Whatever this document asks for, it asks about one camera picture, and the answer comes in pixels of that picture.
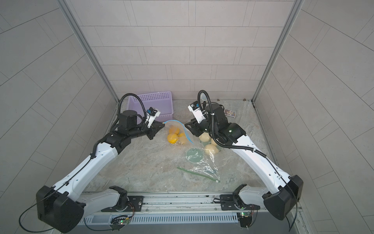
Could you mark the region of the yellow pear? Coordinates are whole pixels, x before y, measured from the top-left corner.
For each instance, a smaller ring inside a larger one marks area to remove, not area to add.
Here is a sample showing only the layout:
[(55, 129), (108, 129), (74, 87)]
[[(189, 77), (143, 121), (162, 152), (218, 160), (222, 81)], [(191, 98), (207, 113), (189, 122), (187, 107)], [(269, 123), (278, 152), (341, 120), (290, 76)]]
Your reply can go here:
[(170, 144), (176, 144), (179, 140), (179, 136), (177, 134), (168, 134), (167, 140)]
[(189, 143), (189, 140), (188, 138), (186, 137), (185, 133), (180, 133), (178, 135), (178, 143), (183, 145), (183, 144), (188, 144)]
[(171, 126), (170, 129), (168, 130), (168, 133), (169, 134), (176, 134), (176, 135), (179, 135), (181, 133), (181, 130), (180, 128), (176, 127), (176, 126)]

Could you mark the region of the blue zip-top bag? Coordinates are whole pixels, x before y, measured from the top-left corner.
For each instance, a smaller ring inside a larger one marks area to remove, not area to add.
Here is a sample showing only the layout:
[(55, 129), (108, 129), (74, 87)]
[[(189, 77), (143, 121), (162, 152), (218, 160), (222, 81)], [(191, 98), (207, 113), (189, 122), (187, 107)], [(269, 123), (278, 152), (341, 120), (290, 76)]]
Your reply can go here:
[(186, 146), (193, 145), (193, 141), (184, 126), (184, 124), (177, 120), (169, 120), (163, 122), (166, 127), (167, 141), (172, 145)]

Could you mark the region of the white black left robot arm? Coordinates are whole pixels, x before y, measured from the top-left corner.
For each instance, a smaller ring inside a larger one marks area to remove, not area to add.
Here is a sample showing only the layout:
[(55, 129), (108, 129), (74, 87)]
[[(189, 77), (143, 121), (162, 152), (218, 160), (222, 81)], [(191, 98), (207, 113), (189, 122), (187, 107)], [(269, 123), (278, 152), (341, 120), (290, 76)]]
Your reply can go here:
[(136, 111), (125, 110), (118, 114), (114, 129), (95, 143), (92, 153), (79, 166), (54, 186), (43, 186), (37, 192), (38, 219), (65, 234), (92, 213), (107, 208), (113, 211), (133, 209), (127, 191), (118, 186), (90, 195), (83, 195), (83, 190), (133, 138), (147, 136), (153, 139), (165, 126), (156, 120), (159, 115), (160, 111), (151, 107), (137, 125)]

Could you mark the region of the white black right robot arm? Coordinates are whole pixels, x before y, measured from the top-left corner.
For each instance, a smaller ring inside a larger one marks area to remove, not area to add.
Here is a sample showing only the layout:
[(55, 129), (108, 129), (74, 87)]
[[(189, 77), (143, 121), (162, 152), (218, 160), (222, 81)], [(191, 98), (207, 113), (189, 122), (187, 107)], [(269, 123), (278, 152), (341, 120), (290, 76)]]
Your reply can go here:
[(264, 206), (273, 217), (284, 220), (301, 198), (303, 180), (298, 175), (291, 176), (261, 152), (243, 128), (228, 121), (222, 105), (213, 103), (201, 106), (195, 101), (188, 109), (194, 118), (185, 127), (194, 136), (208, 134), (218, 146), (232, 150), (266, 186), (261, 190), (252, 189), (246, 184), (240, 185), (233, 192), (236, 207), (244, 209), (249, 205)]

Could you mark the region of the green zip-top bag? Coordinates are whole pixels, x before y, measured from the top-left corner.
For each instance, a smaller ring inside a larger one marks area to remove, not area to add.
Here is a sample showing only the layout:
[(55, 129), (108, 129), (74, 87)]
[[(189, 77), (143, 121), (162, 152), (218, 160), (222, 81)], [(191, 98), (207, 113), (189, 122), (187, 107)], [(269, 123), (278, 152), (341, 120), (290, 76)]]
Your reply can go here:
[(179, 146), (182, 152), (179, 154), (177, 169), (195, 176), (220, 182), (218, 166), (215, 164), (215, 156), (205, 154), (205, 146), (210, 142), (201, 142), (199, 137), (191, 137), (193, 145)]

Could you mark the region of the pale round fruit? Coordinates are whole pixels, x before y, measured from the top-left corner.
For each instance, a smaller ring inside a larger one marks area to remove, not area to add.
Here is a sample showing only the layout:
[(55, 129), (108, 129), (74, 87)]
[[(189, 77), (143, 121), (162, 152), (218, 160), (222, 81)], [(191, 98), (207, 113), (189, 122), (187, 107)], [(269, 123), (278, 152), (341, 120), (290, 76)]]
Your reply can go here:
[(220, 152), (219, 149), (215, 145), (212, 145), (212, 144), (206, 145), (204, 151), (205, 151), (205, 154), (209, 156), (215, 156)]
[(214, 145), (214, 146), (218, 146), (218, 144), (214, 141), (213, 138), (211, 139), (211, 144)]
[(210, 141), (211, 141), (211, 137), (210, 137), (209, 133), (204, 132), (204, 133), (202, 133), (202, 134), (199, 136), (199, 140), (200, 140), (201, 142), (210, 142)]

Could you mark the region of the purple plastic basket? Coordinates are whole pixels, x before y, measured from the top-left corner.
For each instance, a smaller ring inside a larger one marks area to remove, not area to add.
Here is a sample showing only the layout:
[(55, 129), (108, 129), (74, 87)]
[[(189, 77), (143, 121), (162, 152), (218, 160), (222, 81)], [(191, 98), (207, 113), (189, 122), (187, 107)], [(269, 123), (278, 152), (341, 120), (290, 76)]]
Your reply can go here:
[[(156, 108), (160, 111), (160, 116), (156, 118), (156, 121), (165, 122), (173, 120), (173, 102), (172, 93), (170, 91), (155, 92), (138, 95), (143, 102), (146, 110), (150, 107)], [(139, 101), (130, 96), (127, 103), (127, 110), (134, 110), (138, 114), (143, 115), (142, 107)]]

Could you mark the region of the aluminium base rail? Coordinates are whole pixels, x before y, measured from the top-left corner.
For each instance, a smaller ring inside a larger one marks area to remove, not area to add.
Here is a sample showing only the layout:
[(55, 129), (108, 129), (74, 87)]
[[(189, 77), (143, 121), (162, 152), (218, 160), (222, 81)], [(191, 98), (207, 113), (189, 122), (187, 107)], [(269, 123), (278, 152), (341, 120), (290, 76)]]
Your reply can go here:
[(271, 214), (278, 220), (287, 218), (287, 213), (261, 206), (262, 198), (255, 191), (249, 192), (256, 199), (240, 208), (234, 202), (232, 194), (201, 193), (130, 193), (120, 200), (120, 206), (95, 208), (93, 199), (97, 193), (84, 193), (79, 202), (86, 204), (87, 214), (78, 222), (93, 228), (108, 225), (119, 230), (128, 224), (212, 224), (239, 223), (241, 227), (250, 227), (259, 212)]

